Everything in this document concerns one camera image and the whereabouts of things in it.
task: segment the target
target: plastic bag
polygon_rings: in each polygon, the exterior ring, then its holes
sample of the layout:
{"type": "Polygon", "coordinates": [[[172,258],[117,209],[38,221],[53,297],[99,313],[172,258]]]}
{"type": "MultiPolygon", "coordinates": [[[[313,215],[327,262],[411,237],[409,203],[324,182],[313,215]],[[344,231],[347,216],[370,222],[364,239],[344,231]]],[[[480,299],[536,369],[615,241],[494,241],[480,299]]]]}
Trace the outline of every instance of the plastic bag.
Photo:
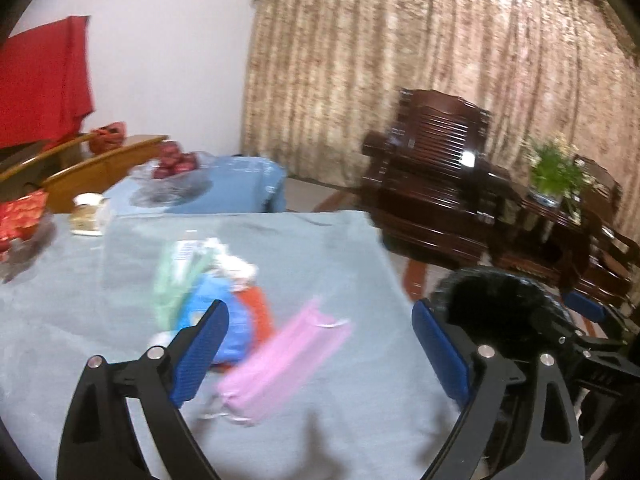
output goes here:
{"type": "Polygon", "coordinates": [[[182,302],[215,257],[214,251],[198,250],[199,245],[197,240],[178,240],[162,248],[152,303],[164,332],[174,329],[182,302]]]}
{"type": "Polygon", "coordinates": [[[224,301],[229,310],[229,328],[212,364],[235,364],[249,353],[254,329],[246,307],[231,293],[231,284],[224,278],[203,274],[193,293],[184,302],[175,329],[195,325],[215,300],[224,301]]]}
{"type": "Polygon", "coordinates": [[[157,158],[132,168],[129,176],[140,189],[131,195],[131,204],[138,207],[173,205],[203,194],[212,186],[209,170],[215,157],[206,152],[196,152],[196,158],[197,170],[166,178],[153,178],[153,173],[160,164],[157,158]]]}

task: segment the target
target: orange item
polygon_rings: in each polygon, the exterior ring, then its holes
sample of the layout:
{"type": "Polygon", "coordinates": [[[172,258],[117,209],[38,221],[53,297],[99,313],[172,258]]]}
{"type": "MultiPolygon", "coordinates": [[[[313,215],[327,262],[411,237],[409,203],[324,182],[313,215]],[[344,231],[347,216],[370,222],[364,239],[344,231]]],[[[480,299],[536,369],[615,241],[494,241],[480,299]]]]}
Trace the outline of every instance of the orange item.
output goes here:
{"type": "Polygon", "coordinates": [[[251,352],[253,352],[274,333],[271,311],[262,290],[258,286],[252,286],[247,290],[234,292],[234,294],[246,307],[254,324],[254,340],[251,344],[251,352]]]}
{"type": "Polygon", "coordinates": [[[127,136],[127,125],[123,122],[111,123],[91,131],[96,135],[89,141],[89,149],[94,155],[100,155],[123,145],[127,136]]]}

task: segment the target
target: potted plant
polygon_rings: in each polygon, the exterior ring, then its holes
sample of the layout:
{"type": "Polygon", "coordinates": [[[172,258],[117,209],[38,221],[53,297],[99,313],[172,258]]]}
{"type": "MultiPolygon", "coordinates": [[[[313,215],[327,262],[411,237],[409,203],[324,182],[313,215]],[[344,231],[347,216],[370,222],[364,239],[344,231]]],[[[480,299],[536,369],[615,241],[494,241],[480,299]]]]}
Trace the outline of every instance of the potted plant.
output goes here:
{"type": "Polygon", "coordinates": [[[578,195],[591,175],[575,164],[577,148],[562,133],[542,142],[530,140],[526,146],[529,161],[529,194],[546,207],[556,208],[562,197],[578,195]]]}

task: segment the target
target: red apple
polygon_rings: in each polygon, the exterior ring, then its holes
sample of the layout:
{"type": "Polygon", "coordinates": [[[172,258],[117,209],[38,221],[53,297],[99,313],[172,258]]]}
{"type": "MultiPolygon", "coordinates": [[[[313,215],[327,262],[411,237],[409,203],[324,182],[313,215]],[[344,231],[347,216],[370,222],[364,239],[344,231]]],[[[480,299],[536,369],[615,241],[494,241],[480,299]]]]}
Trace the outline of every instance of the red apple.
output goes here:
{"type": "Polygon", "coordinates": [[[160,143],[160,153],[161,155],[171,155],[175,153],[175,155],[180,154],[180,144],[175,142],[174,140],[165,140],[160,143]]]}
{"type": "Polygon", "coordinates": [[[156,168],[154,170],[154,178],[167,178],[172,172],[169,168],[156,168]]]}
{"type": "Polygon", "coordinates": [[[178,162],[178,164],[174,166],[174,173],[187,173],[188,171],[193,171],[195,169],[196,168],[192,162],[178,162]]]}
{"type": "Polygon", "coordinates": [[[198,167],[198,157],[195,153],[183,153],[181,162],[190,162],[194,168],[198,167]]]}
{"type": "Polygon", "coordinates": [[[177,155],[175,153],[172,153],[172,154],[169,154],[169,155],[163,155],[160,158],[160,167],[161,168],[172,168],[178,162],[180,162],[180,155],[177,155]]]}

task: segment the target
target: red fabric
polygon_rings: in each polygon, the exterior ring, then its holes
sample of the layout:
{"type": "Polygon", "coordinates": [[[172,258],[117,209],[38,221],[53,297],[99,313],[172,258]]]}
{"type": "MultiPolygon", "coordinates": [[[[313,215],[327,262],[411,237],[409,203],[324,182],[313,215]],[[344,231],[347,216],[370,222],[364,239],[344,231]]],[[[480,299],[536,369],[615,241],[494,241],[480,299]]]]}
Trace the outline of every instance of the red fabric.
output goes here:
{"type": "Polygon", "coordinates": [[[254,352],[262,343],[267,341],[273,333],[273,321],[267,299],[258,286],[252,286],[234,295],[247,308],[254,325],[254,340],[251,344],[251,352],[254,352]]]}
{"type": "Polygon", "coordinates": [[[88,16],[9,38],[0,50],[0,148],[78,133],[94,111],[86,70],[88,16]]]}

